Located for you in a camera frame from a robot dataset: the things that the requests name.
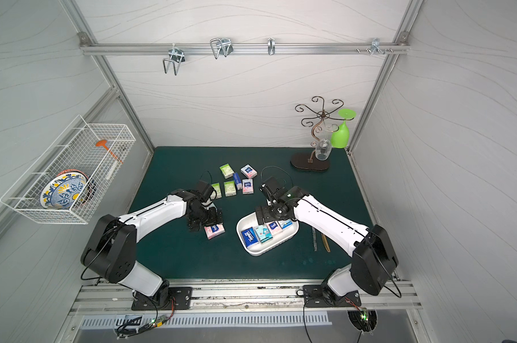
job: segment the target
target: white tray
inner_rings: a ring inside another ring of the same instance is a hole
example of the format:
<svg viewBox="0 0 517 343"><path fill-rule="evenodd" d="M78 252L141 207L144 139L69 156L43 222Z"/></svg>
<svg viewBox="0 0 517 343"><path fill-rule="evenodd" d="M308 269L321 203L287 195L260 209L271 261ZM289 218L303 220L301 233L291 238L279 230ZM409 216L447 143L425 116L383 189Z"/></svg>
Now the white tray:
<svg viewBox="0 0 517 343"><path fill-rule="evenodd" d="M272 239L262 244L255 244L248 248L245 246L243 237L241 237L241 231L249 229L250 227L257 227L258 225L259 223L257 222L256 215L254 213L251 213L249 216L245 216L242 219L240 219L238 225L236 226L238 237L241 244L243 245L243 249L245 249L248 253L250 253L253 256L262 255L266 251L275 248L276 246L295 236L295 234L298 232L298 222L293 222L290 227L288 227L287 229L283 229L282 232L278 233L277 235L274 235Z"/></svg>

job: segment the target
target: metal hook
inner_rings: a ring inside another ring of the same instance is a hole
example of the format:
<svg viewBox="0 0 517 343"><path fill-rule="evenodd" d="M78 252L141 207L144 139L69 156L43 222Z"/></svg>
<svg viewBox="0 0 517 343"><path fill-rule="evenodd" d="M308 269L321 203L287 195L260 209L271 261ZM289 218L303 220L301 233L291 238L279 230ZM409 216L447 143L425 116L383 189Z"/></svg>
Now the metal hook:
<svg viewBox="0 0 517 343"><path fill-rule="evenodd" d="M372 40L371 47L367 49L370 55L373 54L385 54L386 50L380 49L380 39L375 38Z"/></svg>
<svg viewBox="0 0 517 343"><path fill-rule="evenodd" d="M169 65L173 63L173 71L175 72L175 76L179 73L179 68L181 67L181 62L185 61L185 53L184 51L175 48L175 44L173 44L173 49L169 50L169 58L163 59L163 70L167 74L169 70Z"/></svg>
<svg viewBox="0 0 517 343"><path fill-rule="evenodd" d="M268 55L272 56L276 53L276 40L274 38L268 39Z"/></svg>
<svg viewBox="0 0 517 343"><path fill-rule="evenodd" d="M228 38L213 38L209 41L209 45L211 45L211 50L213 50L213 56L215 59L219 58L221 50L224 57L227 57L232 51L234 51L232 41Z"/></svg>

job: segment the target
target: tabletop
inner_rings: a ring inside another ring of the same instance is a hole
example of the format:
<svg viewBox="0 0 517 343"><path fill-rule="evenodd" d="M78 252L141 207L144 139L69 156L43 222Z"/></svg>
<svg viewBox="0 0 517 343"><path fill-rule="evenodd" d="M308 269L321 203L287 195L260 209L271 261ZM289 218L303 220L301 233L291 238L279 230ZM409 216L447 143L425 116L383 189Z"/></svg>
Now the tabletop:
<svg viewBox="0 0 517 343"><path fill-rule="evenodd" d="M215 205L222 209L225 233L208 240L205 230L189 232L186 219L178 218L154 230L137 244L137 260L167 279L323 279L332 270L346 266L351 258L328 239L331 252L322 243L317 231L314 251L312 230L300 223L295 236L262 254L251 256L243 248L236 232L238 221L253 213L255 206L265 205L259 191L260 172L266 166L277 166L292 177L296 186L306 189L318 201L348 219L371 226L358 184L343 149L333 149L331 167L324 172L302 171L290 165L294 153L312 148L294 147L158 147L131 205L136 211L166 197L175 189L194 189L204 171L211 173L213 183L219 182L222 198ZM254 194L226 197L220 166L230 164L241 178L241 168L255 168ZM275 176L291 181L282 171L266 168L263 179ZM210 182L209 174L201 179Z"/></svg>

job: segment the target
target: tissue pack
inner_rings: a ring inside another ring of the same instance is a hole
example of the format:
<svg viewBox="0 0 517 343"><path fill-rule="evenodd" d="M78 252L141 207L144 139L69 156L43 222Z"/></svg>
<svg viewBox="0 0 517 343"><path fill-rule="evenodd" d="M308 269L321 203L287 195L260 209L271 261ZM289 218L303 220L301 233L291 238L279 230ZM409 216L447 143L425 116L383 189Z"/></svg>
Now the tissue pack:
<svg viewBox="0 0 517 343"><path fill-rule="evenodd" d="M259 242L255 235L255 231L253 228L245 229L241 231L241 237L243 238L243 242L245 242L246 247L251 247Z"/></svg>
<svg viewBox="0 0 517 343"><path fill-rule="evenodd" d="M282 227L277 222L265 223L265 225L272 235L276 235L282 231Z"/></svg>
<svg viewBox="0 0 517 343"><path fill-rule="evenodd" d="M278 220L279 226L282 227L282 229L287 229L292 225L292 221L290 219L287 220Z"/></svg>
<svg viewBox="0 0 517 343"><path fill-rule="evenodd" d="M230 176L234 175L234 170L232 170L232 167L227 163L220 167L222 175L224 175L225 179L229 178Z"/></svg>
<svg viewBox="0 0 517 343"><path fill-rule="evenodd" d="M272 239L272 234L270 230L264 225L259 225L255 228L255 233L257 234L257 238L260 243L264 243L270 239Z"/></svg>
<svg viewBox="0 0 517 343"><path fill-rule="evenodd" d="M253 194L253 180L243 179L243 194Z"/></svg>
<svg viewBox="0 0 517 343"><path fill-rule="evenodd" d="M238 173L234 173L233 176L234 176L235 187L237 189L241 189L241 179L239 178Z"/></svg>
<svg viewBox="0 0 517 343"><path fill-rule="evenodd" d="M212 187L215 189L215 191L216 191L216 194L215 194L214 192L213 192L213 193L211 193L211 200L213 200L213 199L218 199L218 198L222 198L222 194L221 194L221 185L220 185L220 183L218 183L218 182L217 182L217 183L212 184L211 186L212 186Z"/></svg>
<svg viewBox="0 0 517 343"><path fill-rule="evenodd" d="M245 167L241 168L241 172L243 175L245 175L248 179L252 179L255 176L257 176L257 171L253 169L250 165L246 165Z"/></svg>
<svg viewBox="0 0 517 343"><path fill-rule="evenodd" d="M235 196L235 183L233 181L225 182L225 196Z"/></svg>
<svg viewBox="0 0 517 343"><path fill-rule="evenodd" d="M224 232L224 226L222 224L216 224L213 226L204 227L205 233L207 234L207 238L211 239L214 236L218 236Z"/></svg>

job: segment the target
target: orange utensil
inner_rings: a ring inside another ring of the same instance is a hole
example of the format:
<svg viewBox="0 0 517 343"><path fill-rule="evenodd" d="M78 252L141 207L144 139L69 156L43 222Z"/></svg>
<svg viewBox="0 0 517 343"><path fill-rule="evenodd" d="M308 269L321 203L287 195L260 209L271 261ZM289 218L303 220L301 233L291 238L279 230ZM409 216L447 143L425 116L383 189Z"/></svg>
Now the orange utensil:
<svg viewBox="0 0 517 343"><path fill-rule="evenodd" d="M123 164L123 161L121 161L113 152L110 151L110 149L106 146L106 143L108 141L103 139L102 141L98 141L97 144L95 144L95 147L104 147L111 155L113 158L115 158L116 160L118 160L121 164Z"/></svg>

